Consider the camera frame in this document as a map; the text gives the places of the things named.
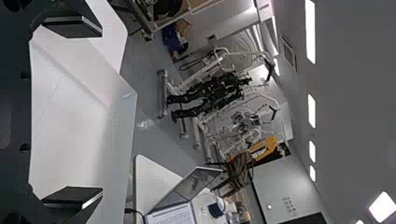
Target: wheel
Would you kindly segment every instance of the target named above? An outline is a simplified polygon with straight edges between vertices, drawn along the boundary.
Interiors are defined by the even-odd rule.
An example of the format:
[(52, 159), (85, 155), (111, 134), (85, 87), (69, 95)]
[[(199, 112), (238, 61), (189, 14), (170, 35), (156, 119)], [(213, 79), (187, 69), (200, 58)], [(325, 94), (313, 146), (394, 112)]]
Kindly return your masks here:
[(160, 75), (160, 76), (165, 75), (165, 69), (158, 70), (157, 74)]
[(188, 133), (181, 133), (180, 134), (180, 138), (189, 138), (189, 134)]
[(194, 147), (195, 150), (201, 149), (201, 146), (198, 145), (198, 144), (195, 144), (193, 147)]

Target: person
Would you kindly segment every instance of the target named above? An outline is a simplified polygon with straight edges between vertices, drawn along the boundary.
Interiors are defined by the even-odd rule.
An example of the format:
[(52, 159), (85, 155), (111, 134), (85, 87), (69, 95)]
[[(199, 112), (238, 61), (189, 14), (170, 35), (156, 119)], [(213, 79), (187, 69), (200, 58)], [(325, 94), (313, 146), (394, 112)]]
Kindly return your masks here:
[(189, 43), (177, 31), (175, 23), (163, 28), (163, 43), (168, 48), (173, 60), (178, 60), (180, 55), (189, 48)]

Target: cable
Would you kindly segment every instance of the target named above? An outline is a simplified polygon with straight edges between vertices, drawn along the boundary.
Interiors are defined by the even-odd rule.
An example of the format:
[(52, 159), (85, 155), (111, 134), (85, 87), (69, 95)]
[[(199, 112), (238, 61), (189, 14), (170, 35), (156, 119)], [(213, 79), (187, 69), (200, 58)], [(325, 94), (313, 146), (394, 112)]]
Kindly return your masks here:
[(143, 216), (141, 212), (134, 210), (133, 208), (125, 208), (124, 213), (125, 214), (137, 213), (142, 217), (143, 224), (146, 224), (145, 216)]

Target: laptop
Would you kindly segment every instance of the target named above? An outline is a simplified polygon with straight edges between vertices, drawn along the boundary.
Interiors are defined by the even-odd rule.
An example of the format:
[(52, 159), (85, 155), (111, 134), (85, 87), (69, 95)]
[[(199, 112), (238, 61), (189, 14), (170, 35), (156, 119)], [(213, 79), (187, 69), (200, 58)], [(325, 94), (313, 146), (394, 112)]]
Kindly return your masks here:
[(223, 171), (195, 167), (170, 189), (146, 215), (147, 224), (197, 224), (192, 199)]

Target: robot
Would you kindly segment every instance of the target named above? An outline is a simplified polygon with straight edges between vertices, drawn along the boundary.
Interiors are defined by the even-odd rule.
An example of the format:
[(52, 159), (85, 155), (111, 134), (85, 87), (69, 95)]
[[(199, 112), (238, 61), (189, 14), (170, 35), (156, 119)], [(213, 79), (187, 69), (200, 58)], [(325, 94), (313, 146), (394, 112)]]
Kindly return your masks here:
[(202, 113), (220, 110), (229, 103), (243, 97), (243, 86), (248, 86), (251, 78), (239, 79), (235, 72), (226, 73), (221, 77), (212, 77), (211, 80), (192, 86), (183, 95), (169, 95), (167, 104), (188, 104), (194, 100), (203, 102), (190, 109), (172, 111), (172, 120), (194, 118)]

